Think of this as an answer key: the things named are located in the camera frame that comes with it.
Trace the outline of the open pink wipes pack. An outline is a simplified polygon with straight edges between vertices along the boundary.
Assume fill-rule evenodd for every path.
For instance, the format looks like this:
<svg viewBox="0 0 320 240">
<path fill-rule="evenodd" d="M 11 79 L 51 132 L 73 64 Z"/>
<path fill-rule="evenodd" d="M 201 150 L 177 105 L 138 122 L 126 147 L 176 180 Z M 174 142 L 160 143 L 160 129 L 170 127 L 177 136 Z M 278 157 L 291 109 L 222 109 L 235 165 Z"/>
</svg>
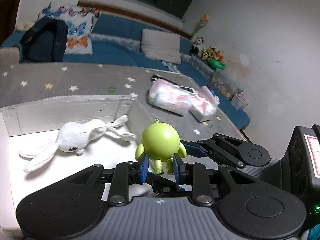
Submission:
<svg viewBox="0 0 320 240">
<path fill-rule="evenodd" d="M 209 121 L 213 118 L 220 104 L 220 99 L 212 89 L 203 86 L 190 98 L 191 108 L 189 112 L 199 122 Z"/>
</svg>

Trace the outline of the panda plush toy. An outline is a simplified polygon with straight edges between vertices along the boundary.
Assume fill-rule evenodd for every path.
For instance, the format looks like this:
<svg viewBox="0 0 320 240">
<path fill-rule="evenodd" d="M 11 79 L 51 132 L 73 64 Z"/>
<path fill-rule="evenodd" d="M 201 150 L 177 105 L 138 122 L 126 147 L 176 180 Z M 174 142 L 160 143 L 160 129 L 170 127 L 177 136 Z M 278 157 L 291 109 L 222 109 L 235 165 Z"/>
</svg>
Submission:
<svg viewBox="0 0 320 240">
<path fill-rule="evenodd" d="M 202 37 L 197 37 L 191 46 L 190 53 L 191 54 L 198 54 L 199 52 L 203 51 L 203 42 L 204 39 Z"/>
</svg>

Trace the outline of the blue sofa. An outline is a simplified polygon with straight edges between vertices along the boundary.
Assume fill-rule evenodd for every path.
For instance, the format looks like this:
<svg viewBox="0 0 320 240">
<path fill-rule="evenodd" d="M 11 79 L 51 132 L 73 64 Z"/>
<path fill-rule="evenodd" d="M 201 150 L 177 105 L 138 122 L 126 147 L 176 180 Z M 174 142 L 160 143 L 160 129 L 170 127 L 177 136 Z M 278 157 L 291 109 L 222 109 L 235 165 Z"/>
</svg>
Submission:
<svg viewBox="0 0 320 240">
<path fill-rule="evenodd" d="M 167 70 L 160 61 L 151 60 L 140 51 L 143 29 L 159 28 L 125 18 L 102 14 L 91 33 L 93 54 L 67 54 L 65 62 L 115 64 Z M 207 85 L 216 71 L 203 60 L 190 54 L 191 41 L 180 39 L 181 64 L 178 70 L 191 77 L 199 86 Z"/>
</svg>

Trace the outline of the white plush rabbit toy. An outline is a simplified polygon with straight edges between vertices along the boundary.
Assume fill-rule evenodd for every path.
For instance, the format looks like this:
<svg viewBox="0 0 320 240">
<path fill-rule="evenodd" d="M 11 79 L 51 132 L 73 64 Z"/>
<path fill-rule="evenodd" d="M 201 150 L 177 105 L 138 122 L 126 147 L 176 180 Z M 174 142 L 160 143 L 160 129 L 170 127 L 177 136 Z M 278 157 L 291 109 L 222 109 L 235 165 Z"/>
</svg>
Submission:
<svg viewBox="0 0 320 240">
<path fill-rule="evenodd" d="M 57 150 L 82 155 L 90 142 L 101 138 L 107 132 L 115 134 L 124 141 L 134 141 L 137 139 L 136 135 L 131 132 L 120 132 L 117 129 L 127 121 L 128 116 L 122 115 L 108 124 L 100 119 L 93 119 L 83 124 L 67 122 L 59 130 L 55 142 L 48 144 L 37 142 L 32 149 L 19 152 L 21 158 L 29 159 L 23 171 L 29 173 L 43 167 L 51 161 Z"/>
</svg>

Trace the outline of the dark blue backpack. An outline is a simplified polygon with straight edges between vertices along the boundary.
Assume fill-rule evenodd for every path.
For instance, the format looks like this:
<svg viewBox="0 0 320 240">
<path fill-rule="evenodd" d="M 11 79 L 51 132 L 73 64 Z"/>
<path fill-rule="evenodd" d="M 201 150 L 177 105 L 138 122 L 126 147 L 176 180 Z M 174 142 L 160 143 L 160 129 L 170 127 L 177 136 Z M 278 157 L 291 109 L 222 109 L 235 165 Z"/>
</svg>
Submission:
<svg viewBox="0 0 320 240">
<path fill-rule="evenodd" d="M 62 20 L 42 18 L 20 39 L 22 59 L 61 62 L 66 51 L 68 27 Z"/>
</svg>

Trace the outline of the pink wet wipes pack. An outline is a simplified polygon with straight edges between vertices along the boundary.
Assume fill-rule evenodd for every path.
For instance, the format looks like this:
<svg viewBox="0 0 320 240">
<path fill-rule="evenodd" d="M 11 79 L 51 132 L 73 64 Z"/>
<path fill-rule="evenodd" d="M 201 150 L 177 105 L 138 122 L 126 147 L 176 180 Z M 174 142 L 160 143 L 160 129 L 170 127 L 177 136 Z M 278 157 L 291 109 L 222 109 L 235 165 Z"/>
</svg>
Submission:
<svg viewBox="0 0 320 240">
<path fill-rule="evenodd" d="M 175 85 L 164 79 L 153 81 L 148 93 L 148 103 L 163 110 L 185 116 L 192 107 L 191 100 L 198 91 Z"/>
</svg>

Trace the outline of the grey star pattern tablecloth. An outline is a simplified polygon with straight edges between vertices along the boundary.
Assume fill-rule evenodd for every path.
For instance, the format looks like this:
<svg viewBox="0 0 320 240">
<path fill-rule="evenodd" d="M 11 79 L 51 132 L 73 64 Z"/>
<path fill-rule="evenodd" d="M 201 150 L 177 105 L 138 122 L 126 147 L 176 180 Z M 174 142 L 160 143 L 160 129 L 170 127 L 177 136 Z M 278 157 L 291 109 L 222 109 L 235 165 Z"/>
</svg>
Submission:
<svg viewBox="0 0 320 240">
<path fill-rule="evenodd" d="M 71 95 L 126 95 L 140 101 L 152 119 L 174 126 L 181 139 L 198 141 L 215 133 L 244 139 L 231 120 L 218 109 L 212 120 L 198 122 L 187 113 L 179 116 L 148 104 L 153 75 L 198 89 L 185 75 L 141 67 L 89 63 L 37 63 L 1 67 L 1 106 Z"/>
</svg>

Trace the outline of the green round monster toy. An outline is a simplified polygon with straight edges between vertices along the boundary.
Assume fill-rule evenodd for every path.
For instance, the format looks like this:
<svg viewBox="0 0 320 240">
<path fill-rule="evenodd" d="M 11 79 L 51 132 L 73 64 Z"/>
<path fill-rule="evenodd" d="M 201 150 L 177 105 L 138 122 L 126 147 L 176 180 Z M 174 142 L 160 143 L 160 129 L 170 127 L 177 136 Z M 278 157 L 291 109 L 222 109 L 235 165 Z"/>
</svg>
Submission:
<svg viewBox="0 0 320 240">
<path fill-rule="evenodd" d="M 154 162 L 153 173 L 162 175 L 162 163 L 166 163 L 167 173 L 174 173 L 173 155 L 178 154 L 181 158 L 187 156 L 187 150 L 180 141 L 180 136 L 176 129 L 170 124 L 155 122 L 144 129 L 140 144 L 135 151 L 135 159 L 138 160 L 143 153 L 149 155 L 149 159 Z"/>
</svg>

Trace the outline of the butterfly print pillow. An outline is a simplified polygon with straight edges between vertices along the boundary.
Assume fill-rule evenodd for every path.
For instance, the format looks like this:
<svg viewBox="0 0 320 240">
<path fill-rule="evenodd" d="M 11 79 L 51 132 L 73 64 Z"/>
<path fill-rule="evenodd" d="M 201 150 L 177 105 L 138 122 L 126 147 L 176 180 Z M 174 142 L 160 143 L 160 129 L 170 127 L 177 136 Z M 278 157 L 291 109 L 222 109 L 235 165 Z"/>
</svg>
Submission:
<svg viewBox="0 0 320 240">
<path fill-rule="evenodd" d="M 67 25 L 66 54 L 93 54 L 90 34 L 100 18 L 99 10 L 52 1 L 38 15 L 38 19 L 44 17 L 62 20 Z"/>
</svg>

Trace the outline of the yellow green plush toys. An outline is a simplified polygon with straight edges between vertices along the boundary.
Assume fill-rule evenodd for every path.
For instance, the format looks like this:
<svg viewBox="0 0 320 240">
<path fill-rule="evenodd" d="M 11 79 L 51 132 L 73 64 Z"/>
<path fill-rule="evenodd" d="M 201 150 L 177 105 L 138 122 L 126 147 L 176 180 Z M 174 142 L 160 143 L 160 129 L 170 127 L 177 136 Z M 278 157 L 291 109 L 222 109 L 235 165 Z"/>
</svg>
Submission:
<svg viewBox="0 0 320 240">
<path fill-rule="evenodd" d="M 218 51 L 214 47 L 208 47 L 202 51 L 198 52 L 198 57 L 200 57 L 203 61 L 209 62 L 211 59 L 215 59 L 219 62 L 223 60 L 223 55 L 221 51 Z"/>
</svg>

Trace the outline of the white grey storage box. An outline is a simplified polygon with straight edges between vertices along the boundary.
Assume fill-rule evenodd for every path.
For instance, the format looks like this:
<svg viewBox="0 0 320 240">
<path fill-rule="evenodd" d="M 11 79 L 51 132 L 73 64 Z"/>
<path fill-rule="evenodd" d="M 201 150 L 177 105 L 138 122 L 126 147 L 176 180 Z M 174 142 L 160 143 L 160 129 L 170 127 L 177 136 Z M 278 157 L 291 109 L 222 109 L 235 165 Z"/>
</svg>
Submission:
<svg viewBox="0 0 320 240">
<path fill-rule="evenodd" d="M 1 233 L 25 239 L 195 239 L 196 206 L 149 171 L 187 151 L 139 101 L 67 96 L 1 109 Z"/>
</svg>

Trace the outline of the grey beige cushion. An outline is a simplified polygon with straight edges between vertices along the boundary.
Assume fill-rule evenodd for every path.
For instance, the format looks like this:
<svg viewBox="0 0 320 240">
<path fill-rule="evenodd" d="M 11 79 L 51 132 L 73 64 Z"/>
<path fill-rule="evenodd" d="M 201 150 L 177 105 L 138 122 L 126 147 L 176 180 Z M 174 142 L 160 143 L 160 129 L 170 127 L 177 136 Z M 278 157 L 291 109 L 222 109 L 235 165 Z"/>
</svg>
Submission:
<svg viewBox="0 0 320 240">
<path fill-rule="evenodd" d="M 140 49 L 149 59 L 181 64 L 180 35 L 143 29 Z"/>
</svg>

